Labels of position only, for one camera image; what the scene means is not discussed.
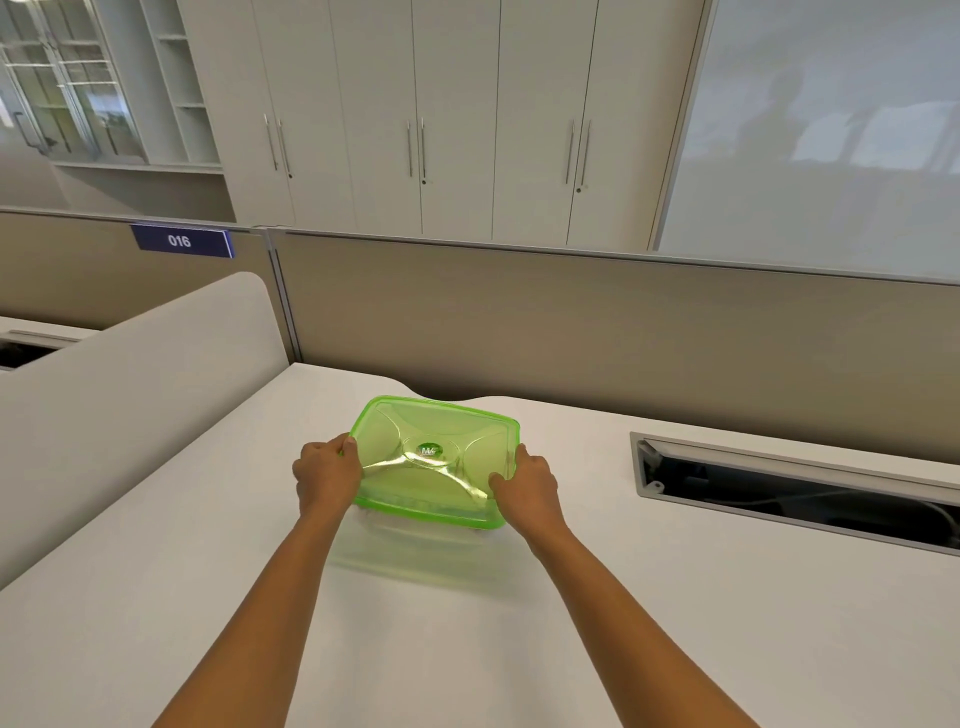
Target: cabinet door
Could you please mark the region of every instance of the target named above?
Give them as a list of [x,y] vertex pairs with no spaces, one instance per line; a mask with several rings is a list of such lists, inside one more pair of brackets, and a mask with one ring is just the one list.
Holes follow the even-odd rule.
[[493,239],[562,246],[597,0],[503,0]]
[[250,0],[180,0],[237,222],[294,225]]
[[413,0],[426,237],[489,242],[499,0]]
[[600,0],[568,245],[647,250],[703,0]]
[[352,232],[353,193],[326,0],[253,0],[297,227]]
[[330,0],[357,231],[422,234],[410,0]]

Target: container lid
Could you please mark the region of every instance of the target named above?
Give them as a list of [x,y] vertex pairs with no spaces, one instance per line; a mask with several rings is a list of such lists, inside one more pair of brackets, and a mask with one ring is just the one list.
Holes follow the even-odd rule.
[[402,516],[499,528],[490,473],[511,477],[516,420],[433,400],[377,397],[350,434],[363,480],[358,505]]

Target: blue sign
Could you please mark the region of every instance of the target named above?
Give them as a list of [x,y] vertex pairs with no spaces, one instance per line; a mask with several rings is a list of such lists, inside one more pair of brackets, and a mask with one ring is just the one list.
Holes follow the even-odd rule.
[[141,251],[233,257],[229,231],[141,224],[130,225],[130,228]]

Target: glass door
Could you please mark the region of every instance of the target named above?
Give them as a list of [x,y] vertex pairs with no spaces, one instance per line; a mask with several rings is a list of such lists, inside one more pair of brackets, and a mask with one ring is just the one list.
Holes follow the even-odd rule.
[[51,158],[142,163],[95,17],[85,0],[0,0],[0,54],[26,110],[21,132]]

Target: door handle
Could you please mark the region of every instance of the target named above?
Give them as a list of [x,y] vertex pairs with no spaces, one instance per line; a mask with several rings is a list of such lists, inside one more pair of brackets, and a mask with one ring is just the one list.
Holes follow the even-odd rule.
[[423,164],[423,177],[421,181],[426,184],[426,124],[423,117],[420,117],[420,159]]
[[573,134],[576,129],[576,120],[570,119],[570,141],[566,145],[566,172],[564,172],[564,184],[570,184],[570,159],[573,157]]
[[593,120],[587,122],[587,139],[584,141],[584,168],[580,170],[580,186],[583,188],[587,183],[587,155],[590,153],[590,127],[593,126]]
[[407,169],[412,178],[414,176],[414,145],[410,140],[410,119],[407,119]]
[[267,125],[267,143],[270,145],[270,157],[274,161],[274,171],[278,170],[280,166],[276,163],[276,152],[274,151],[274,138],[270,134],[270,117],[267,114],[263,114],[263,121]]
[[278,118],[276,120],[276,135],[280,137],[280,154],[283,156],[283,168],[287,170],[287,177],[292,180],[294,173],[290,169],[290,159],[287,157],[287,140],[283,136],[283,119]]
[[50,149],[44,143],[43,134],[37,133],[36,138],[39,139],[40,141],[37,144],[32,144],[30,141],[30,137],[27,136],[27,132],[23,128],[23,119],[21,117],[26,115],[27,114],[25,114],[23,111],[13,112],[12,116],[13,116],[13,121],[16,123],[16,128],[20,130],[20,135],[23,137],[23,141],[28,147],[30,147],[31,149],[36,149],[38,152],[40,152],[42,155],[46,157]]

